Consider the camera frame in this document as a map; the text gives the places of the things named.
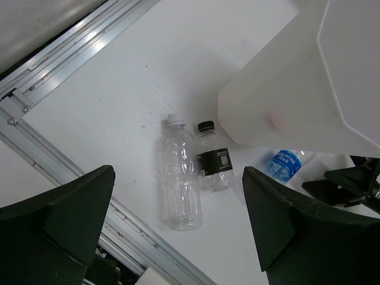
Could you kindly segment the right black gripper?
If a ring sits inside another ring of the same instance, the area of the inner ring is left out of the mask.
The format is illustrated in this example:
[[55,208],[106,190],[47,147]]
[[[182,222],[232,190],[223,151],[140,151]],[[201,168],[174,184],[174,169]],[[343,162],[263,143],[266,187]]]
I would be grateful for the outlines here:
[[350,156],[355,167],[330,170],[326,180],[302,183],[302,188],[316,200],[337,207],[362,203],[379,214],[379,159]]

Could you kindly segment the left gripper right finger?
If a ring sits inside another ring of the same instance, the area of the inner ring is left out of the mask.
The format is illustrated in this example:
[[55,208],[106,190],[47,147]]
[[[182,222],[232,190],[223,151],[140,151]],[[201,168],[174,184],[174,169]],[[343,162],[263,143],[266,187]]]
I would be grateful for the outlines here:
[[378,284],[379,220],[319,202],[253,167],[243,191],[270,284]]

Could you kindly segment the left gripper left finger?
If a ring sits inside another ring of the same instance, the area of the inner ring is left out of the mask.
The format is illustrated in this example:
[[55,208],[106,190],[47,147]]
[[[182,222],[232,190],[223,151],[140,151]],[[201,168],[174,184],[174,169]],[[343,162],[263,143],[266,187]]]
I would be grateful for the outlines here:
[[104,165],[1,208],[1,284],[81,284],[115,183]]

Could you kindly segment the blue label plastic bottle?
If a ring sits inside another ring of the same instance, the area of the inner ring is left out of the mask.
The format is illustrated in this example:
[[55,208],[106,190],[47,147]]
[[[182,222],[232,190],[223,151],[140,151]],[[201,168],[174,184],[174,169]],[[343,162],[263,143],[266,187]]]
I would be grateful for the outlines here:
[[282,149],[270,153],[262,162],[264,173],[285,185],[304,165],[312,161],[316,152]]

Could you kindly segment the white octagonal plastic bin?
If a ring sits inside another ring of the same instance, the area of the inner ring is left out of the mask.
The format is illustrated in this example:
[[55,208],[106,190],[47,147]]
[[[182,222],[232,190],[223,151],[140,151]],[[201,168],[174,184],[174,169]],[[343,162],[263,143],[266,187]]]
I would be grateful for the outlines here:
[[379,157],[379,2],[311,1],[217,107],[238,144]]

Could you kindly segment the black label small bottle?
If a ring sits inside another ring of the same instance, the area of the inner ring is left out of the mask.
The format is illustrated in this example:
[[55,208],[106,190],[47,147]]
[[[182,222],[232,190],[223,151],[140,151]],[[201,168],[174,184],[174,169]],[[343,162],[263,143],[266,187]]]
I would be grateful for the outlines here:
[[196,154],[202,189],[210,192],[232,189],[235,184],[232,161],[228,148],[220,144],[214,122],[199,123],[198,131]]

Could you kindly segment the clear unlabelled plastic bottle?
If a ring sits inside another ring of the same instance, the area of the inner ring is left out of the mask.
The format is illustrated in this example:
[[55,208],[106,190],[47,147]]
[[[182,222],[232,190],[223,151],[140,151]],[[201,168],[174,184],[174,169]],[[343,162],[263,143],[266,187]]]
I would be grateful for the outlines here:
[[162,147],[169,227],[175,231],[203,223],[195,141],[185,126],[181,115],[170,114]]

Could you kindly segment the front aluminium rail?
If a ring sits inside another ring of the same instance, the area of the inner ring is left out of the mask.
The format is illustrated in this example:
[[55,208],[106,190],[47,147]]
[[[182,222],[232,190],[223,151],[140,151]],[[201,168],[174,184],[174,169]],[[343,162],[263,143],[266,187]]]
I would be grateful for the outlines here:
[[24,121],[35,102],[1,96],[1,139],[56,188],[1,207],[2,284],[127,284],[148,268],[171,284],[211,284],[112,199],[110,165],[84,173]]

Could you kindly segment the aluminium rail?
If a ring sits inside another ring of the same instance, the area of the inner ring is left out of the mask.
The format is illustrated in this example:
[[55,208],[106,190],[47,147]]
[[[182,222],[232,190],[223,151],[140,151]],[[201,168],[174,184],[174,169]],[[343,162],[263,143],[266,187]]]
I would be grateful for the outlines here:
[[56,188],[1,207],[2,284],[127,284],[148,268],[171,284],[211,284],[112,199],[110,165],[84,173],[24,121],[35,102],[1,96],[1,139]]
[[106,1],[1,81],[1,99],[36,105],[136,22],[157,1]]

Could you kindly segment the left aluminium rail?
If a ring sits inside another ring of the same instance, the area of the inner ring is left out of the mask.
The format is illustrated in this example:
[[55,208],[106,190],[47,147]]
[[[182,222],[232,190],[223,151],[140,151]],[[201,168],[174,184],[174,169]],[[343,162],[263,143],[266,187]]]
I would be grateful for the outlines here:
[[1,81],[1,99],[36,105],[136,22],[157,1],[106,1]]

